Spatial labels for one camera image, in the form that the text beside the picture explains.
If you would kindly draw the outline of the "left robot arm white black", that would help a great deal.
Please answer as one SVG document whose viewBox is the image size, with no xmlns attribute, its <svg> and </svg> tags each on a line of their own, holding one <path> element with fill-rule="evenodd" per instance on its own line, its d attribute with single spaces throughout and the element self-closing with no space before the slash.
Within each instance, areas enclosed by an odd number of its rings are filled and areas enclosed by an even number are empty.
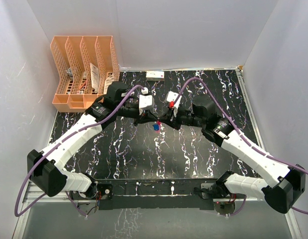
<svg viewBox="0 0 308 239">
<path fill-rule="evenodd" d="M 112 82 L 107 93 L 98 97 L 67 132 L 42 151 L 34 149 L 27 155 L 30 181 L 49 197 L 62 191 L 77 191 L 87 199 L 95 197 L 98 187 L 92 177 L 65 171 L 64 166 L 118 116 L 140 123 L 155 121 L 150 113 L 153 106 L 154 99 L 148 88 L 136 85 L 130 89 L 123 82 Z"/>
</svg>

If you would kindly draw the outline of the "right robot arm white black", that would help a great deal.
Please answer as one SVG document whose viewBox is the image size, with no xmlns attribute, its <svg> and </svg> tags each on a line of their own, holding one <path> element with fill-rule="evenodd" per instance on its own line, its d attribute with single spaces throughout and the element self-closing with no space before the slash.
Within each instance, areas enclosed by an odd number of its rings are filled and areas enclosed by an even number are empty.
<svg viewBox="0 0 308 239">
<path fill-rule="evenodd" d="M 301 167 L 286 166 L 270 159 L 270 154 L 234 129 L 228 119 L 217 113 L 215 103 L 207 95 L 197 95 L 192 109 L 180 106 L 181 97 L 168 92 L 167 112 L 159 118 L 161 123 L 180 129 L 181 125 L 201 128 L 207 140 L 236 155 L 254 169 L 258 178 L 225 172 L 204 193 L 227 198 L 231 194 L 244 194 L 265 200 L 275 211 L 285 214 L 305 191 L 306 175 Z"/>
</svg>

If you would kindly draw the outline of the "pink strap keyring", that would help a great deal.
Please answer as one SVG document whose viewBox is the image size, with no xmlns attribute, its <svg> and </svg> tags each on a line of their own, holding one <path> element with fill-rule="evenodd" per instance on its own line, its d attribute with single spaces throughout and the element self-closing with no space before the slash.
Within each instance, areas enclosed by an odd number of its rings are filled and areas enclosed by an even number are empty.
<svg viewBox="0 0 308 239">
<path fill-rule="evenodd" d="M 161 130 L 161 122 L 157 121 L 155 124 L 154 124 L 154 130 L 156 132 L 160 132 Z"/>
</svg>

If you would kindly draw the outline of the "key with blue tag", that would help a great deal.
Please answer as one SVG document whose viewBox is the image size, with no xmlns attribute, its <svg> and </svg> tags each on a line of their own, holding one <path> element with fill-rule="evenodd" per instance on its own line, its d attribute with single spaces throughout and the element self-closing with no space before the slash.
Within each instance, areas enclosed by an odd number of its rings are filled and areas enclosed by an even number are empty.
<svg viewBox="0 0 308 239">
<path fill-rule="evenodd" d="M 153 124 L 154 131 L 159 131 L 160 126 L 158 124 Z"/>
</svg>

